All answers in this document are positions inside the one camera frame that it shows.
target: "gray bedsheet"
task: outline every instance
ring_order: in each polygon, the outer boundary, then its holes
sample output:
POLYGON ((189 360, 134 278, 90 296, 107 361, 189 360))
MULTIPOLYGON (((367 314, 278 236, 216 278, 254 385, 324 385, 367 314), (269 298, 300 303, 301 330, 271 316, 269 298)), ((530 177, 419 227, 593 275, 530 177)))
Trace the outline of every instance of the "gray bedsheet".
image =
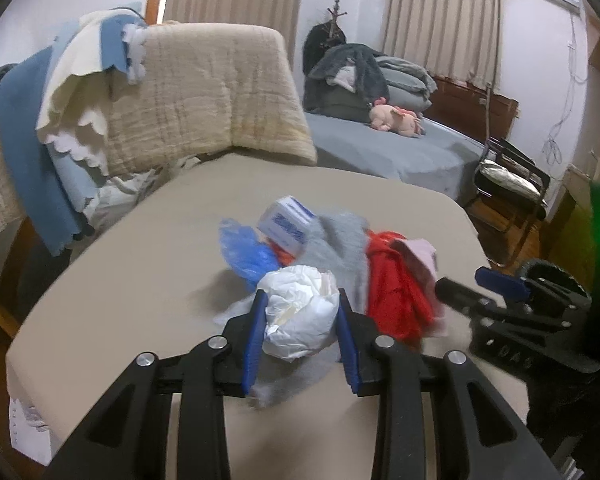
POLYGON ((318 151, 318 166, 401 180, 439 191, 459 203, 472 195, 482 145, 424 119, 419 138, 378 132, 368 125, 306 114, 318 151))

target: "coat rack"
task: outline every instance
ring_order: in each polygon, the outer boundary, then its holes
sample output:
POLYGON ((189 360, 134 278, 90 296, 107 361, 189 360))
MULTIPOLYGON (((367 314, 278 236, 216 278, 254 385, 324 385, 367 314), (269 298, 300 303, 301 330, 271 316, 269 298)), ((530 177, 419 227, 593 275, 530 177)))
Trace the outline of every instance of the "coat rack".
POLYGON ((336 33, 336 27, 338 26, 338 18, 345 16, 348 12, 340 13, 340 0, 336 0, 333 6, 333 10, 327 9, 331 15, 331 27, 329 29, 329 39, 332 39, 336 33))

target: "black coat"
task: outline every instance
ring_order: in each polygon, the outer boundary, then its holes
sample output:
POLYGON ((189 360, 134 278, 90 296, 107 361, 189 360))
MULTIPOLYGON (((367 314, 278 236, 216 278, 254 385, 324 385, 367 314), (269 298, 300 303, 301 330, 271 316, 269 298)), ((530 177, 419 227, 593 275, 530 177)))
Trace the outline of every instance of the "black coat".
POLYGON ((336 25, 333 38, 329 39, 331 22, 321 23, 311 29, 304 41, 302 48, 302 72, 309 75, 312 68, 324 57, 330 48, 347 43, 347 37, 340 27, 336 25))

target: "black metal chair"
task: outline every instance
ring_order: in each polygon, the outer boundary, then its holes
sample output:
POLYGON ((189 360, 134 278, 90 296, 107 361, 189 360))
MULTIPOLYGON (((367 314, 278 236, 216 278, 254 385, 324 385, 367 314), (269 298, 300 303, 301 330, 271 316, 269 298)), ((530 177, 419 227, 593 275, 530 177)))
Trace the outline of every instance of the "black metal chair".
POLYGON ((517 259, 522 247, 535 225, 536 221, 542 221, 546 217, 546 211, 543 207, 544 196, 551 182, 550 177, 540 170, 534 162, 520 152, 515 146, 504 139, 495 139, 489 137, 484 145, 484 150, 474 174, 474 184, 476 188, 475 197, 465 206, 467 213, 496 230, 501 234, 506 234, 519 218, 524 219, 523 231, 520 240, 516 244, 513 252, 504 262, 496 261, 489 256, 491 263, 498 267, 509 267, 517 259), (486 168, 489 165, 497 166, 509 173, 511 180, 525 180, 533 186, 531 189, 537 190, 534 193, 535 199, 532 199, 529 193, 511 189, 501 183, 494 182, 485 175, 486 168), (514 209, 513 215, 505 229, 501 229, 485 218, 471 211, 471 206, 481 197, 495 198, 505 202, 510 208, 514 209))

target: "white plastic bag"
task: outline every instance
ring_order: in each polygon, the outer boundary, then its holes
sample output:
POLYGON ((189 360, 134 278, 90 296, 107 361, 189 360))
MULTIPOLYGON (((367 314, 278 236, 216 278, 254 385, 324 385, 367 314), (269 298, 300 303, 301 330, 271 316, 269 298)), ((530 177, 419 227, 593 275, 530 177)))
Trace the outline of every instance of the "white plastic bag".
POLYGON ((335 342, 340 293, 333 274, 309 266, 285 267, 267 273, 258 288, 269 297, 265 353, 291 362, 335 342))

